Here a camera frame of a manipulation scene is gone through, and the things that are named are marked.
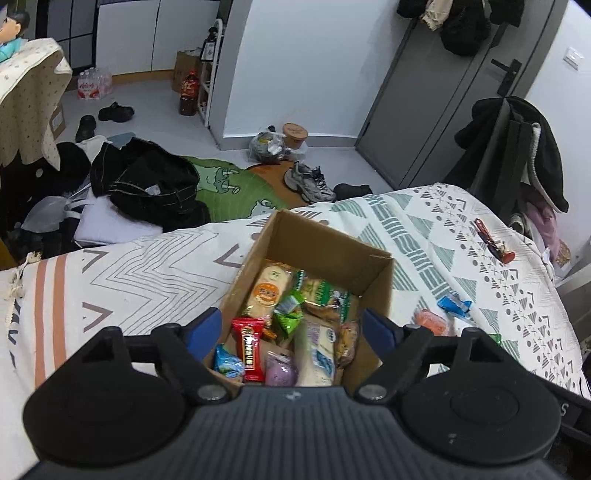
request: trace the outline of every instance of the gray sneaker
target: gray sneaker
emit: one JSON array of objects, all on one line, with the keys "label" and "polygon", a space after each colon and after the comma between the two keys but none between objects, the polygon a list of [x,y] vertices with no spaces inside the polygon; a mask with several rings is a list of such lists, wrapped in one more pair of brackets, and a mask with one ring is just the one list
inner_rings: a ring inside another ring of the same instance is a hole
[{"label": "gray sneaker", "polygon": [[310,168],[295,162],[294,166],[285,172],[283,182],[290,190],[300,192],[301,197],[310,203],[334,202],[335,193],[328,187],[320,167]]}]

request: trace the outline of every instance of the tiled floor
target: tiled floor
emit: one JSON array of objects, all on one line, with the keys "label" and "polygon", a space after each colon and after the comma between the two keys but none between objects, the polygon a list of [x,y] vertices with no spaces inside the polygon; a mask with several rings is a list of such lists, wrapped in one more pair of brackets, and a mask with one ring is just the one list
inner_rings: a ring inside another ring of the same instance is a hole
[{"label": "tiled floor", "polygon": [[[178,93],[168,81],[147,81],[117,85],[113,95],[103,100],[79,100],[76,92],[66,92],[62,98],[66,130],[58,141],[74,141],[78,122],[82,115],[94,115],[113,101],[135,109],[135,116],[127,123],[97,121],[96,134],[110,137],[125,132],[135,132],[138,137],[151,140],[177,155],[202,158],[220,158],[239,167],[253,165],[245,150],[218,150],[201,117],[178,114]],[[368,184],[374,193],[389,192],[392,188],[355,151],[354,148],[309,148],[306,164],[320,165],[326,183],[334,187],[338,183]]]}]

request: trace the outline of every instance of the bed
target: bed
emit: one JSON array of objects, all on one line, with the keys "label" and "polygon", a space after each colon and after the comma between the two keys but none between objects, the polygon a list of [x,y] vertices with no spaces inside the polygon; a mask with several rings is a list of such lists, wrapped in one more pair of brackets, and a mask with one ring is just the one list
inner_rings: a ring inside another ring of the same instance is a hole
[{"label": "bed", "polygon": [[[419,308],[441,313],[437,300],[455,290],[474,302],[468,324],[500,334],[527,370],[591,398],[579,344],[540,252],[469,193],[435,184],[294,211],[392,254],[390,318],[397,324]],[[516,253],[513,262],[491,255],[476,218]],[[0,381],[10,392],[0,404],[9,421],[0,433],[3,475],[13,478],[35,459],[20,410],[36,386],[105,326],[140,335],[219,305],[267,219],[210,223],[27,266],[22,287],[1,306],[8,337]],[[11,275],[0,276],[7,290]]]}]

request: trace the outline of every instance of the doll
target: doll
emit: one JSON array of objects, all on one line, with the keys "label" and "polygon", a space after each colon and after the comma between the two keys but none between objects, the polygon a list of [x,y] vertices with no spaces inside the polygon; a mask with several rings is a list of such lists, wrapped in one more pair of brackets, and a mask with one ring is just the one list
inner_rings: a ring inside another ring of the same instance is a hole
[{"label": "doll", "polygon": [[8,60],[21,48],[21,37],[30,21],[27,12],[12,12],[0,24],[0,62]]}]

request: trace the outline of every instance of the cardboard carton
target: cardboard carton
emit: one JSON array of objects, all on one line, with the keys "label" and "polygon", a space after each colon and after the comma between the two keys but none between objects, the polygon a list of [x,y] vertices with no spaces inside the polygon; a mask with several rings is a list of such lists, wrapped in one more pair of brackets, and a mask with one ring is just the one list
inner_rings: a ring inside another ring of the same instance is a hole
[{"label": "cardboard carton", "polygon": [[174,64],[172,81],[172,87],[175,92],[181,93],[183,80],[189,75],[191,70],[195,70],[197,76],[201,76],[201,60],[199,60],[200,53],[200,48],[177,52],[177,61]]},{"label": "cardboard carton", "polygon": [[51,128],[51,133],[53,134],[53,138],[59,137],[61,133],[66,129],[66,120],[64,119],[64,109],[61,105],[61,102],[57,104],[56,109],[49,120],[49,128]]},{"label": "cardboard carton", "polygon": [[[223,323],[219,343],[227,340],[226,346],[235,345],[230,335],[232,319],[241,316],[244,302],[265,259],[303,269],[348,289],[359,297],[359,313],[371,307],[380,314],[389,314],[394,260],[388,252],[297,213],[282,210],[269,218],[220,307]],[[211,366],[212,356],[213,353],[206,359],[206,365]],[[361,336],[355,359],[345,368],[341,384],[352,391],[378,366],[378,357]],[[219,374],[216,376],[233,392],[240,386]]]}]

